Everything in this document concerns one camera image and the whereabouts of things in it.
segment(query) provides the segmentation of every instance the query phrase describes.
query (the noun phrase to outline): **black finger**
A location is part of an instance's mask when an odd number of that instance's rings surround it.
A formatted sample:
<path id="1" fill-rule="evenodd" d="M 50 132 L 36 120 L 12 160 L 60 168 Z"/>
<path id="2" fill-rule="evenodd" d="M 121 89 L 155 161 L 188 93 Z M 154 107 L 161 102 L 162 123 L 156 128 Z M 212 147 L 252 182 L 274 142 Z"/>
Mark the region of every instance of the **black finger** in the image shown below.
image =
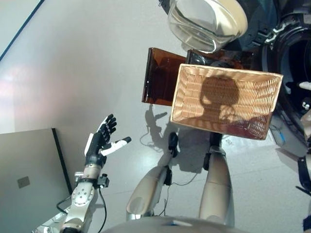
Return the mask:
<path id="1" fill-rule="evenodd" d="M 112 134 L 115 130 L 116 130 L 116 128 L 112 128 L 112 129 L 110 130 L 110 134 Z"/>
<path id="2" fill-rule="evenodd" d="M 117 119 L 114 117 L 114 118 L 110 119 L 110 120 L 108 121 L 108 123 L 116 122 L 116 120 L 117 120 Z"/>
<path id="3" fill-rule="evenodd" d="M 113 127 L 115 127 L 116 125 L 117 125 L 116 122 L 110 122 L 110 123 L 108 124 L 108 127 L 109 127 L 109 128 L 113 128 Z"/>
<path id="4" fill-rule="evenodd" d="M 110 114 L 109 116 L 107 116 L 107 120 L 106 120 L 106 122 L 108 122 L 110 119 L 112 119 L 113 118 L 113 114 Z"/>

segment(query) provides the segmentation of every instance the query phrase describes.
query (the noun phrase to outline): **black cable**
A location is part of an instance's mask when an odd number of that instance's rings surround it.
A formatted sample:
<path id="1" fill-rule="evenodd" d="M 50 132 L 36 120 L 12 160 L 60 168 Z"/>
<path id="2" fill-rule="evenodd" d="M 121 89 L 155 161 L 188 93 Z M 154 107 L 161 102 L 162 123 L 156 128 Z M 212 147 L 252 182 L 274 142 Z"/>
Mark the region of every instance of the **black cable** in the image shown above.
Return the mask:
<path id="1" fill-rule="evenodd" d="M 64 214 L 67 214 L 67 212 L 66 212 L 65 210 L 63 210 L 62 208 L 60 208 L 59 205 L 60 205 L 61 203 L 64 203 L 65 201 L 69 200 L 70 198 L 71 198 L 71 195 L 70 195 L 69 197 L 67 197 L 67 198 L 65 198 L 65 199 L 63 199 L 63 200 L 61 200 L 60 202 L 58 202 L 58 203 L 56 204 L 56 208 L 57 208 L 60 212 L 62 212 L 62 213 L 64 213 Z"/>
<path id="2" fill-rule="evenodd" d="M 187 183 L 175 183 L 175 182 L 173 182 L 173 183 L 167 188 L 167 197 L 166 197 L 166 199 L 164 199 L 164 209 L 162 210 L 162 212 L 161 212 L 158 216 L 161 216 L 163 213 L 164 213 L 164 216 L 166 216 L 166 207 L 167 207 L 167 203 L 168 203 L 168 201 L 169 201 L 169 189 L 170 189 L 170 187 L 171 187 L 173 184 L 178 185 L 178 186 L 185 186 L 185 185 L 188 185 L 188 184 L 190 184 L 190 183 L 194 180 L 194 178 L 195 178 L 197 175 L 198 175 L 198 173 L 196 173 L 196 174 L 192 177 L 192 179 L 191 179 L 190 181 L 188 181 Z"/>
<path id="3" fill-rule="evenodd" d="M 101 199 L 102 199 L 102 201 L 103 201 L 104 209 L 105 209 L 105 219 L 104 219 L 104 222 L 103 222 L 101 228 L 100 228 L 99 231 L 98 231 L 98 233 L 100 233 L 100 232 L 102 231 L 102 229 L 103 229 L 105 223 L 106 223 L 106 219 L 107 219 L 107 208 L 106 208 L 106 203 L 105 203 L 105 200 L 104 200 L 104 197 L 103 197 L 103 195 L 102 195 L 102 192 L 101 192 L 101 189 L 100 189 L 100 188 L 98 189 L 98 192 L 99 192 L 99 196 L 101 197 Z"/>

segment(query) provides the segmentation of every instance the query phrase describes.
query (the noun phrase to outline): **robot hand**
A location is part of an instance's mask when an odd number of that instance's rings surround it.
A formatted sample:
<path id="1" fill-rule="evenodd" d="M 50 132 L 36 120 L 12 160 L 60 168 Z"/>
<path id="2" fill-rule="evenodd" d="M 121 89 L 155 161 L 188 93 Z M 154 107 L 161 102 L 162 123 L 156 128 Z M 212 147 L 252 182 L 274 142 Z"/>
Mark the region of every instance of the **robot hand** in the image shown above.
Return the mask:
<path id="1" fill-rule="evenodd" d="M 108 154 L 111 154 L 112 152 L 115 152 L 116 150 L 120 149 L 121 147 L 125 146 L 127 143 L 131 141 L 130 137 L 126 137 L 122 140 L 109 143 L 110 137 L 112 133 L 116 130 L 116 118 L 113 116 L 113 114 L 110 114 L 107 116 L 102 123 L 99 125 L 98 130 L 95 134 L 101 135 L 101 140 L 98 139 L 98 137 L 94 138 L 94 133 L 90 133 L 88 137 L 88 141 L 86 144 L 86 148 L 84 150 L 84 155 L 89 152 L 91 143 L 94 143 L 94 140 L 96 139 L 98 142 L 96 142 L 98 145 L 96 145 L 96 148 L 98 148 L 98 153 L 102 154 L 103 156 L 106 156 Z"/>

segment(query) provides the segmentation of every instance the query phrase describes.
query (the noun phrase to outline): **gray surface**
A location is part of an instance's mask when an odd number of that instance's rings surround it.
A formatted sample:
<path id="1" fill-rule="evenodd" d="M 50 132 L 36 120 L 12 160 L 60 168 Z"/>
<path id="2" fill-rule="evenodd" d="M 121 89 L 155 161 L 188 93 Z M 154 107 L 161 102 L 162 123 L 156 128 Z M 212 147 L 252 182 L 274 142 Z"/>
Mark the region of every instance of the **gray surface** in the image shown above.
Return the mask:
<path id="1" fill-rule="evenodd" d="M 1 233 L 29 233 L 69 194 L 52 130 L 0 134 L 0 155 Z M 19 188 L 24 177 L 30 184 Z"/>
<path id="2" fill-rule="evenodd" d="M 290 153 L 303 157 L 306 154 L 307 147 L 303 144 L 295 134 L 289 129 L 289 127 L 281 120 L 278 115 L 273 115 L 271 119 L 271 124 L 275 125 L 283 133 L 285 138 L 285 144 L 283 145 L 282 139 L 277 130 L 271 130 L 274 140 L 283 149 L 289 151 Z"/>
<path id="3" fill-rule="evenodd" d="M 163 137 L 156 141 L 147 132 L 149 105 L 140 101 L 149 47 L 186 55 L 156 0 L 50 0 L 0 63 L 0 132 L 57 128 L 72 181 L 74 172 L 83 169 L 88 134 L 103 117 L 117 117 L 113 140 L 132 137 L 108 157 L 103 169 L 110 179 L 103 190 L 108 210 L 104 229 L 125 221 L 132 191 L 167 152 L 166 136 L 176 129 L 168 123 L 171 108 L 154 106 L 155 115 L 168 113 L 156 121 Z M 182 130 L 182 135 L 173 181 L 185 183 L 198 175 L 187 186 L 171 187 L 168 214 L 196 217 L 207 175 L 202 169 L 206 133 Z M 302 231 L 310 199 L 295 189 L 298 175 L 280 161 L 275 147 L 271 137 L 224 139 L 238 228 L 253 233 Z M 163 209 L 166 189 L 156 213 Z M 103 217 L 100 208 L 90 233 L 98 231 Z"/>

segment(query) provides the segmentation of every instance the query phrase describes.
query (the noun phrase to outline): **wire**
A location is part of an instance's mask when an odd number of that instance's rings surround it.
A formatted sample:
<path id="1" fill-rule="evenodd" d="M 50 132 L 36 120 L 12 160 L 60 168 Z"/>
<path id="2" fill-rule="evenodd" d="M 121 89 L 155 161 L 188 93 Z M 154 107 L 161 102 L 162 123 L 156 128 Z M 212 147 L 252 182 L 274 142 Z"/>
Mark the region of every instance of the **wire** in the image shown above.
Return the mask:
<path id="1" fill-rule="evenodd" d="M 169 189 L 170 189 L 170 187 L 171 187 L 173 184 L 178 185 L 178 186 L 185 186 L 185 185 L 188 185 L 188 184 L 190 184 L 190 183 L 194 180 L 194 178 L 195 178 L 197 175 L 198 175 L 198 173 L 196 173 L 196 174 L 192 177 L 192 179 L 191 179 L 190 181 L 188 181 L 187 183 L 175 183 L 175 182 L 173 182 L 173 183 L 167 188 L 167 198 L 164 199 L 164 209 L 163 209 L 162 212 L 159 214 L 159 216 L 161 216 L 163 213 L 164 213 L 164 216 L 166 216 L 165 211 L 166 211 L 167 203 L 168 203 L 168 201 L 169 201 Z"/>
<path id="2" fill-rule="evenodd" d="M 101 192 L 101 189 L 100 189 L 100 188 L 98 189 L 98 192 L 99 192 L 99 195 L 100 195 L 100 197 L 101 197 L 101 199 L 102 199 L 102 201 L 103 201 L 104 209 L 105 209 L 105 218 L 104 218 L 104 222 L 103 222 L 101 228 L 100 228 L 99 231 L 98 231 L 98 233 L 100 233 L 100 232 L 102 231 L 102 229 L 103 229 L 105 223 L 106 223 L 106 220 L 107 220 L 107 208 L 106 208 L 106 202 L 105 202 L 105 200 L 104 200 L 104 197 L 103 197 L 103 195 L 102 195 L 102 192 Z"/>
<path id="3" fill-rule="evenodd" d="M 61 200 L 60 202 L 58 202 L 58 203 L 56 204 L 56 208 L 57 208 L 60 212 L 62 212 L 62 213 L 64 213 L 64 214 L 67 214 L 67 212 L 66 212 L 65 210 L 63 210 L 62 208 L 60 208 L 59 205 L 62 204 L 62 203 L 64 203 L 65 201 L 69 200 L 70 198 L 71 198 L 71 195 L 68 196 L 67 198 Z"/>
<path id="4" fill-rule="evenodd" d="M 270 129 L 271 129 L 271 130 L 278 131 L 278 133 L 280 134 L 280 138 L 281 138 L 281 140 L 282 140 L 282 144 L 285 145 L 286 140 L 285 140 L 284 134 L 283 134 L 282 131 L 281 131 L 281 128 L 278 128 L 277 126 L 271 124 L 271 125 L 270 125 Z"/>

